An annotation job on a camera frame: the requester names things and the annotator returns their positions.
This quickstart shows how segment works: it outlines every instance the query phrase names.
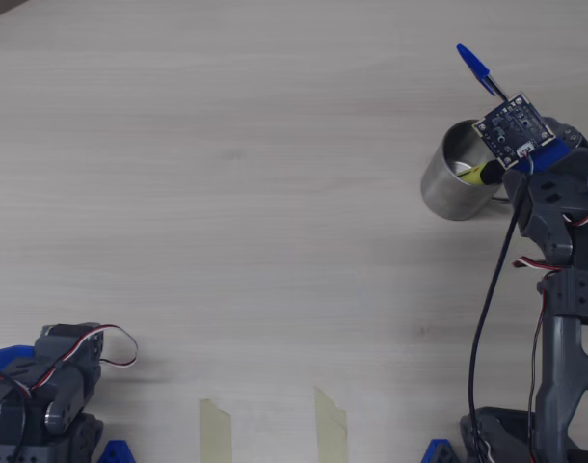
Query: metal mug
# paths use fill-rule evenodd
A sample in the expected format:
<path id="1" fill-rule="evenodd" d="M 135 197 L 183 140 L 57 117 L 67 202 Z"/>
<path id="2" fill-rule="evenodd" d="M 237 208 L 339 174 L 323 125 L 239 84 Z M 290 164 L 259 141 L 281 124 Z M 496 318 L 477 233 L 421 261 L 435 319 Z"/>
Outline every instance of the metal mug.
<path id="1" fill-rule="evenodd" d="M 453 125 L 427 167 L 420 189 L 427 207 L 448 220 L 467 220 L 494 196 L 500 185 L 472 185 L 457 175 L 494 155 L 472 128 L 476 121 Z"/>

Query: circuit board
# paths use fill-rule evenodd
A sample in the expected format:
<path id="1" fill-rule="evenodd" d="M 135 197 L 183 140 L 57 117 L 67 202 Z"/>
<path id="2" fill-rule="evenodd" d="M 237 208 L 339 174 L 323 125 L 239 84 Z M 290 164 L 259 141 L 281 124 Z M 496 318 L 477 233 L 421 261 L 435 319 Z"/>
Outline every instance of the circuit board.
<path id="1" fill-rule="evenodd" d="M 555 134 L 524 94 L 516 94 L 473 125 L 508 169 L 555 140 Z"/>

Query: tape strip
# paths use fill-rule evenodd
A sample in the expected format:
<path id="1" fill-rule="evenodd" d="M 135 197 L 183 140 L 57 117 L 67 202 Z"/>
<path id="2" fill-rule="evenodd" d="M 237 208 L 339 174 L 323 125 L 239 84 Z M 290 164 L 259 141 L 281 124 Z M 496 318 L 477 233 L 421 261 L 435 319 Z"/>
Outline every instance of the tape strip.
<path id="1" fill-rule="evenodd" d="M 200 401 L 201 463 L 232 463 L 232 416 L 210 400 Z"/>
<path id="2" fill-rule="evenodd" d="M 315 421 L 319 463 L 348 463 L 347 413 L 337 408 L 334 402 L 317 388 Z"/>

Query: wooden table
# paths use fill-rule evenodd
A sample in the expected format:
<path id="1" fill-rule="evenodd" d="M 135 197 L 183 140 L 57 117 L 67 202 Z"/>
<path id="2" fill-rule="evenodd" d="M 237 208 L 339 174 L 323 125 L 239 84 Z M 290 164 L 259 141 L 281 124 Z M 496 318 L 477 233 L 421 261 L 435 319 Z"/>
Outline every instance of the wooden table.
<path id="1" fill-rule="evenodd" d="M 495 101 L 454 46 L 588 137 L 588 0 L 32 0 L 0 16 L 0 347 L 118 323 L 141 362 L 90 411 L 139 462 L 317 461 L 313 388 L 352 463 L 459 442 L 509 210 L 429 212 L 419 179 Z M 517 239 L 510 256 L 539 254 Z M 542 275 L 507 268 L 477 404 L 524 408 Z M 112 337 L 112 355 L 124 356 Z M 578 442 L 588 443 L 588 410 Z"/>

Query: blue plastic part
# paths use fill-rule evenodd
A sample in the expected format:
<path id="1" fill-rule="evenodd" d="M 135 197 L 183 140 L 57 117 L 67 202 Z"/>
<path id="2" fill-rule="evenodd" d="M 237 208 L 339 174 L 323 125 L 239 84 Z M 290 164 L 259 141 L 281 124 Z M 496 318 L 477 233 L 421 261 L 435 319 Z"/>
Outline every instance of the blue plastic part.
<path id="1" fill-rule="evenodd" d="M 35 357 L 35 349 L 31 345 L 15 345 L 0 349 L 0 370 L 5 369 L 16 357 Z"/>
<path id="2" fill-rule="evenodd" d="M 485 87 L 485 89 L 487 89 L 487 92 L 495 96 L 494 91 L 491 90 L 489 85 L 487 85 L 487 82 L 485 82 L 485 78 L 488 77 L 490 74 L 487 67 L 483 65 L 482 62 L 478 58 L 476 58 L 476 55 L 469 51 L 464 45 L 461 45 L 459 43 L 457 45 L 457 51 L 459 52 L 463 60 L 466 62 L 469 70 L 471 70 L 471 73 L 474 74 L 474 77 L 476 77 L 478 82 L 480 82 L 480 84 L 483 87 Z"/>
<path id="3" fill-rule="evenodd" d="M 126 441 L 110 441 L 98 463 L 136 463 Z"/>
<path id="4" fill-rule="evenodd" d="M 427 451 L 425 451 L 425 456 L 422 457 L 421 463 L 429 463 L 431 461 L 431 458 L 433 458 L 433 455 L 436 453 L 436 449 L 439 446 L 449 446 L 452 448 L 449 440 L 447 440 L 447 439 L 434 439 L 433 441 L 431 441 L 429 443 L 429 447 L 427 448 Z"/>
<path id="5" fill-rule="evenodd" d="M 534 172 L 545 171 L 557 161 L 567 156 L 570 152 L 571 149 L 568 145 L 566 145 L 566 143 L 564 143 L 563 140 L 553 140 L 542 150 L 532 155 L 532 160 L 534 161 Z M 514 169 L 518 170 L 519 172 L 529 172 L 529 162 L 524 159 L 522 162 L 516 165 Z"/>

